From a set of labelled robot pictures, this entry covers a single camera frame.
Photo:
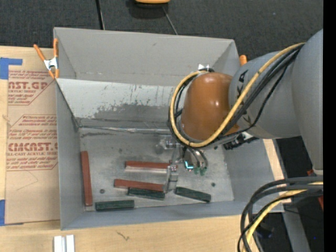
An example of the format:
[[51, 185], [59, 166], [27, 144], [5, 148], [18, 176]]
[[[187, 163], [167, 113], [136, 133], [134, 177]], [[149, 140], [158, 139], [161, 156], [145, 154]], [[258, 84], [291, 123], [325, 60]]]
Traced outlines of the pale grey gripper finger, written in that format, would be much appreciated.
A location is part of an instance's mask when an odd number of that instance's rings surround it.
[[164, 193], [167, 193], [169, 191], [170, 176], [171, 176], [171, 172], [167, 171], [166, 177], [165, 177], [165, 182], [163, 184], [163, 192]]
[[170, 166], [170, 191], [176, 189], [179, 173], [177, 171], [177, 165]]

